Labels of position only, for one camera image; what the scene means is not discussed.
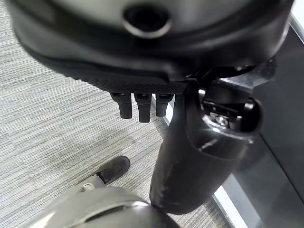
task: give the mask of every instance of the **black plastic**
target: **black plastic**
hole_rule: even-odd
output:
[[[176,96],[150,190],[151,203],[168,213],[185,214],[204,203],[236,168],[257,133],[237,139],[213,131],[202,116],[197,95]]]
[[[139,122],[150,122],[150,109],[152,94],[134,94],[138,106]]]
[[[173,94],[156,94],[156,116],[166,116],[168,103],[172,100]]]
[[[272,57],[284,40],[292,3],[253,0],[212,26],[142,40],[51,1],[6,0],[21,44],[49,59],[49,68],[109,92],[164,94],[182,94],[187,76],[202,65],[253,66]],[[85,67],[78,72],[77,65]]]
[[[130,168],[130,160],[126,156],[117,156],[110,161],[102,164],[97,170],[95,170],[90,176],[97,175],[107,185],[123,176]]]
[[[132,118],[132,100],[131,94],[110,93],[112,99],[118,103],[120,117],[122,119]]]

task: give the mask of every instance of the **floor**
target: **floor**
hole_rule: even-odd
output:
[[[17,43],[0,1],[0,227],[20,227],[48,203],[117,155],[131,168],[113,185],[148,200],[166,131],[152,109],[149,124],[119,117],[107,92],[57,74]],[[183,216],[184,228],[226,228],[213,201]]]

